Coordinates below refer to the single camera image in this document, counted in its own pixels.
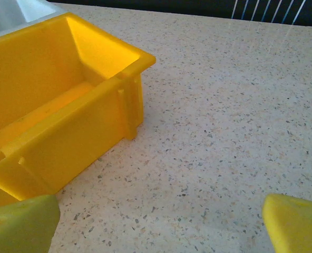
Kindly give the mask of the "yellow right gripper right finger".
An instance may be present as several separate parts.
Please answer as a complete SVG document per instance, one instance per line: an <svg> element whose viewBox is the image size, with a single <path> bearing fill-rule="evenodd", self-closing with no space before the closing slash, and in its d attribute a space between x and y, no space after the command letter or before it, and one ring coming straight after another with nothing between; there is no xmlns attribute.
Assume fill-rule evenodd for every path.
<svg viewBox="0 0 312 253"><path fill-rule="evenodd" d="M262 217L275 252L312 252L312 201L268 194Z"/></svg>

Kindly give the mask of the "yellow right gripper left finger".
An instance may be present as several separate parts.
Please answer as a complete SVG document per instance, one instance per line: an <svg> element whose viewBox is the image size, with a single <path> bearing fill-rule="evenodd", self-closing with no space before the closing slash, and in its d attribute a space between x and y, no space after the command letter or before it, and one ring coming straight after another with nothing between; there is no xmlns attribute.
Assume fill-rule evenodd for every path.
<svg viewBox="0 0 312 253"><path fill-rule="evenodd" d="M0 252L48 252L59 220L55 195L0 207Z"/></svg>

